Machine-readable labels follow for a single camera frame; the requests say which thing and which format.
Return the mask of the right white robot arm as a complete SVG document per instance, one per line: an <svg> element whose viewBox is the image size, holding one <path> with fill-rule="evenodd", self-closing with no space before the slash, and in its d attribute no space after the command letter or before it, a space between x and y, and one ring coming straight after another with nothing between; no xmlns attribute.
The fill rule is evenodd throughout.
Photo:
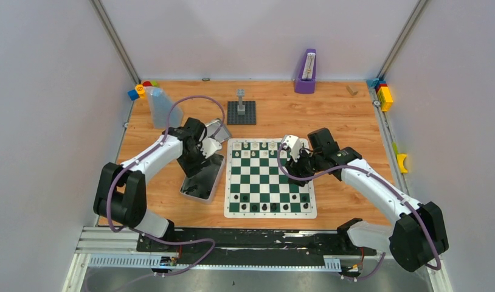
<svg viewBox="0 0 495 292"><path fill-rule="evenodd" d="M311 148L297 136L286 135L277 150L289 158L278 163L291 184L304 186L332 175L364 195L387 218L390 226L354 218L340 227L337 245L345 254L370 248L391 254L408 272L425 266L442 268L440 255L449 248L443 213L433 202L421 203L383 178L360 153L340 148L327 128L308 135Z"/></svg>

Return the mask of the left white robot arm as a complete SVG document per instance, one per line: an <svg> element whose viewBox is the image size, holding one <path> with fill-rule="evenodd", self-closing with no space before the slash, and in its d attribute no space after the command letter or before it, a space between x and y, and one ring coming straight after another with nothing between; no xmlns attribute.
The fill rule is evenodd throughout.
<svg viewBox="0 0 495 292"><path fill-rule="evenodd" d="M169 231L173 222L148 210L148 182L172 161L177 161L188 177L195 176L221 149L221 142L198 119L189 118L183 126L169 127L137 156L122 164L109 162L103 166L93 211L110 222L153 236L152 242L159 250L169 251L176 243L175 233Z"/></svg>

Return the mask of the metal tin with black pieces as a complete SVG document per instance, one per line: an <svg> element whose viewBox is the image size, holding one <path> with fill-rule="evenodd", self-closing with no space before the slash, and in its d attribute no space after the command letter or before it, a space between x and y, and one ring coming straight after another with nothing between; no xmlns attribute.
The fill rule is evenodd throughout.
<svg viewBox="0 0 495 292"><path fill-rule="evenodd" d="M180 194L190 200L211 204L223 174L224 165L224 156L214 154L196 175L185 177L180 188Z"/></svg>

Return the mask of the green white chess mat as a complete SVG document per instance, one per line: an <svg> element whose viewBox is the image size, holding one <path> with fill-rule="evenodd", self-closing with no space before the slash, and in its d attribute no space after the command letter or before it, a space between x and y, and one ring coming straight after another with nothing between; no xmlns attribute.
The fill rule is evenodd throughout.
<svg viewBox="0 0 495 292"><path fill-rule="evenodd" d="M224 198L224 216L226 218L283 218L283 219L315 219L317 206L315 189L310 181L303 187L288 182L289 178L278 168L277 155L284 165L289 160L285 151L278 152L281 139L255 138L230 139L227 142L226 186ZM249 201L243 201L243 195ZM308 201L301 197L307 195ZM277 203L275 212L271 211L271 203ZM302 203L310 205L309 212L302 212ZM248 204L246 212L241 205ZM251 211L251 204L258 204L258 212Z"/></svg>

